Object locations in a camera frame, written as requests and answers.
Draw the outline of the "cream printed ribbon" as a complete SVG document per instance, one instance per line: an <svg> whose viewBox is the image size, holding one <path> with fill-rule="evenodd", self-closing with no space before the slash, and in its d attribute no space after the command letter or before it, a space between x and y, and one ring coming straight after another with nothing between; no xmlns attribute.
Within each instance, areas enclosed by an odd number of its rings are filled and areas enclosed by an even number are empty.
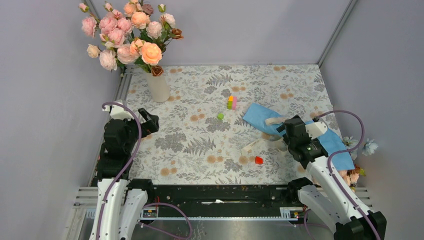
<svg viewBox="0 0 424 240"><path fill-rule="evenodd" d="M275 125L275 124L282 124L283 121L286 120L285 117L271 117L271 118L267 118L264 123L267 126L270 125ZM248 144L247 146L245 146L244 148L241 149L241 152L243 154L252 154L254 149L257 149L259 146L265 146L268 148L274 148L277 149L279 152L283 153L285 151L287 151L287 149L284 147L284 143L283 143L283 139L280 138L278 140L269 140L269 139L263 139L263 138L259 138L253 142L251 142L250 144Z"/></svg>

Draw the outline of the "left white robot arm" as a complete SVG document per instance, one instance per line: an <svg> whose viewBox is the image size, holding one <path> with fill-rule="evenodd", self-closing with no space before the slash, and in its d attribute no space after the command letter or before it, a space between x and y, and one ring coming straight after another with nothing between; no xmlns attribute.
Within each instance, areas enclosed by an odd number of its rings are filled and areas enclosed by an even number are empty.
<svg viewBox="0 0 424 240"><path fill-rule="evenodd" d="M159 130L159 117L144 108L141 123L126 107L107 105L111 120L104 126L103 143L96 166L97 204L91 240L129 240L142 207L152 204L155 192L146 186L131 186L129 170L141 139Z"/></svg>

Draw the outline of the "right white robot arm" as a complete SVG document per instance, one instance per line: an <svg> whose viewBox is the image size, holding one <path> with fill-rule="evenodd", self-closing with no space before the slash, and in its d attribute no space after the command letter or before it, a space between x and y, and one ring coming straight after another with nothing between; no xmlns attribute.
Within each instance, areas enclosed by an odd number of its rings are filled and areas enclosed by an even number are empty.
<svg viewBox="0 0 424 240"><path fill-rule="evenodd" d="M308 178L302 177L288 183L285 198L293 206L307 206L327 225L335 240L383 240L385 216L372 211L346 185L332 163L335 154L329 154L318 140L327 130L324 122L306 124L298 115L277 128L285 132L283 140L294 160L326 194L323 196Z"/></svg>

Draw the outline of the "flower bouquet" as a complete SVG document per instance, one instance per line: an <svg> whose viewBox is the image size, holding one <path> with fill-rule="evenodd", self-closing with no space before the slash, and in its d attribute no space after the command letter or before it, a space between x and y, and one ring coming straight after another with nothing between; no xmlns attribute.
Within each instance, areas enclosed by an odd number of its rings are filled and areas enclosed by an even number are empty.
<svg viewBox="0 0 424 240"><path fill-rule="evenodd" d="M324 116L336 113L348 114L358 120L361 127L360 139L355 140L352 137L340 138L331 129L328 129L324 135L319 136L316 139L320 141L328 154L332 155L331 162L334 164L336 170L339 172L344 182L352 190L355 190L359 176L365 175L364 170L353 163L353 160L355 160L357 157L357 149L362 147L362 154L364 156L369 156L375 153L378 148L378 144L375 143L373 139L367 139L366 142L364 142L364 123L361 118L353 112L347 110L331 110L315 116L311 121L317 122ZM269 108L266 108L257 103L253 103L248 107L247 112L244 114L242 119L261 132L282 137L285 131L279 133L277 131L277 127L283 124L285 120L282 123L277 123L270 126L265 124L266 119L277 117L283 116Z"/></svg>

